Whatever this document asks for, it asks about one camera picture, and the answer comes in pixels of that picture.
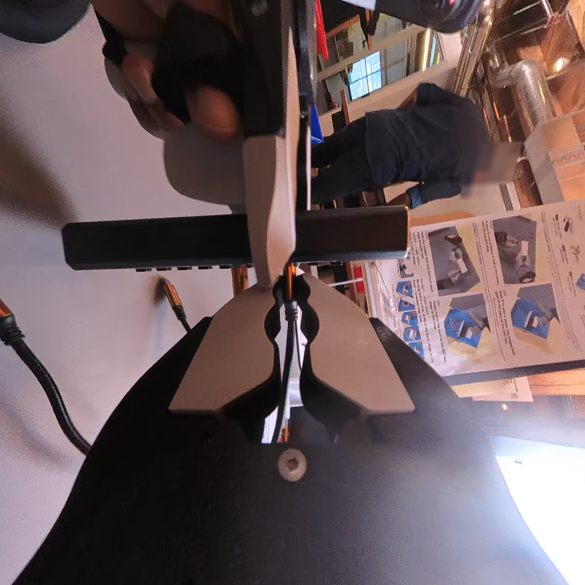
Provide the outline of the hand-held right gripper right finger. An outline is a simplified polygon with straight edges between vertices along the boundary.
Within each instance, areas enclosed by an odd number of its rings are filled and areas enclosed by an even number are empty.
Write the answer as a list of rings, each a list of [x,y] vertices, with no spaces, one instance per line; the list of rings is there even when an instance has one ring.
[[[306,340],[303,364],[316,382],[366,415],[412,413],[413,401],[367,313],[308,273],[298,277],[296,290]]]

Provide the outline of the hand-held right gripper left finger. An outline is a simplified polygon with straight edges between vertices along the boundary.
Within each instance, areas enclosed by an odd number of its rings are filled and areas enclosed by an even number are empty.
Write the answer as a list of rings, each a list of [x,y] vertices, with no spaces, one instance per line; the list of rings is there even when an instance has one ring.
[[[173,413],[267,417],[278,405],[282,295],[257,284],[212,317],[170,403]]]

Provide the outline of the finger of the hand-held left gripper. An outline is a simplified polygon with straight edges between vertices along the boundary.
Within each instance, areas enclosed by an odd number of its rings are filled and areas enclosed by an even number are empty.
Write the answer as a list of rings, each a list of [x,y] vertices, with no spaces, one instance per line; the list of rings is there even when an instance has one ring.
[[[279,279],[296,248],[298,133],[245,140],[245,205],[252,260],[259,287]]]

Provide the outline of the long black usb hub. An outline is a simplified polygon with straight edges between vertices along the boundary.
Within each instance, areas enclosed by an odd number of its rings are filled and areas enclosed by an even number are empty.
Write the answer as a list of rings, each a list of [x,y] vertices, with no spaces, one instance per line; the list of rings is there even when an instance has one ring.
[[[399,259],[406,256],[405,207],[303,211],[296,215],[292,263]],[[65,262],[74,270],[222,268],[252,260],[245,214],[68,223]]]

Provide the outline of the person's left hand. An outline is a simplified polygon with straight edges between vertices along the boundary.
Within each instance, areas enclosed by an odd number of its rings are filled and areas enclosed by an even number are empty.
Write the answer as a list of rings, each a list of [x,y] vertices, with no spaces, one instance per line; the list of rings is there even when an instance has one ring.
[[[150,135],[164,139],[183,123],[164,107],[152,85],[151,52],[163,32],[169,9],[175,4],[212,15],[224,25],[233,23],[228,1],[92,1],[99,23],[121,38],[120,64],[104,58],[106,76],[116,93],[127,101],[138,124]],[[236,106],[222,91],[209,86],[188,90],[185,96],[190,120],[205,137],[220,142],[239,131]]]

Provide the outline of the background window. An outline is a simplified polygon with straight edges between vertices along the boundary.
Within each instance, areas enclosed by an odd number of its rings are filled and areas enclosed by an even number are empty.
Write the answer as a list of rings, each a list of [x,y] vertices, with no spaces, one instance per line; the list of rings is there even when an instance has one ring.
[[[350,101],[370,95],[383,87],[380,52],[354,62],[347,70],[346,86]]]

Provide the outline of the printed instruction sheet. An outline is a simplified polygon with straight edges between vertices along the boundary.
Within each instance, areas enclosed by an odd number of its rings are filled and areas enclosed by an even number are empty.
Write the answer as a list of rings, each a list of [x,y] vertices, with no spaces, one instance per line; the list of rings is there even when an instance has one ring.
[[[379,317],[452,385],[584,368],[584,201],[411,228]]]

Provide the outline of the black backing panel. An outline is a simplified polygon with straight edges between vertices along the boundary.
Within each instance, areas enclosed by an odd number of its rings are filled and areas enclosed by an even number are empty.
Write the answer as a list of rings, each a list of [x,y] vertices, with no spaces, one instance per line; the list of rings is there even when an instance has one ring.
[[[469,373],[443,376],[444,381],[450,386],[473,383],[486,383],[506,380],[516,377],[530,377],[541,374],[559,373],[569,370],[584,369],[584,359],[566,362],[542,363],[523,367],[507,367],[489,371],[474,371]]]

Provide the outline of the silver ceiling duct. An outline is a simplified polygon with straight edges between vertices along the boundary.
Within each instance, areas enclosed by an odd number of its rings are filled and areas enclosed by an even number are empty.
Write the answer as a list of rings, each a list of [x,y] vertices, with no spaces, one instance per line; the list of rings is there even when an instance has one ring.
[[[493,87],[507,87],[512,92],[525,137],[556,116],[544,70],[535,60],[523,59],[511,65],[491,68],[489,80]]]

